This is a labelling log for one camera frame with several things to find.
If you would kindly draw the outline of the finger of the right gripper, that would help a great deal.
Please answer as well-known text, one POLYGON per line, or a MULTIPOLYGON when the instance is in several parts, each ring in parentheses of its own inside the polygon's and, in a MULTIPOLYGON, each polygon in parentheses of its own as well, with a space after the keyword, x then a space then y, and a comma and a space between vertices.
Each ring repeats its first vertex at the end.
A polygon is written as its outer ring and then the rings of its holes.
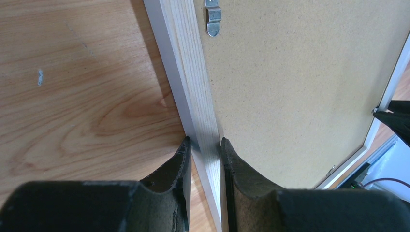
POLYGON ((410 146, 410 101, 392 100, 387 108, 373 116, 389 127, 408 147, 410 146))

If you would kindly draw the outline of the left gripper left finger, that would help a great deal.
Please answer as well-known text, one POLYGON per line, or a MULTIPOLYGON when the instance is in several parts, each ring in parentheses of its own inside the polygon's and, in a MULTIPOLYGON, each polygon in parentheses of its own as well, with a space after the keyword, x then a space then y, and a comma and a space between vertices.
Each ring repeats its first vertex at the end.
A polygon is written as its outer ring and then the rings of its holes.
POLYGON ((187 232, 191 140, 138 181, 31 181, 0 211, 3 232, 187 232))

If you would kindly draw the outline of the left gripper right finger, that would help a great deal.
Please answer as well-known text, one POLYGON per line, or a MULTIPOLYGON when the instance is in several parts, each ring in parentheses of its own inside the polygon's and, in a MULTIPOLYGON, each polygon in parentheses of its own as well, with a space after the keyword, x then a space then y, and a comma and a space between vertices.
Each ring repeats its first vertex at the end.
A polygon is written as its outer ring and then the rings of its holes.
POLYGON ((410 205, 383 191, 286 189, 239 157, 223 138, 224 232, 407 232, 410 205))

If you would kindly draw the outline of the brown backing board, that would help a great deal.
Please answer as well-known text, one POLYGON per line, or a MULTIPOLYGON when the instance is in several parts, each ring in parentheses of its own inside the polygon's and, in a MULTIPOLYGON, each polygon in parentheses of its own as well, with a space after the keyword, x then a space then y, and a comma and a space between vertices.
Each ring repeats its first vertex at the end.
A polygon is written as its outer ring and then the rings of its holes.
POLYGON ((314 188, 359 149, 410 30, 407 0, 194 2, 212 98, 238 155, 286 188, 314 188))

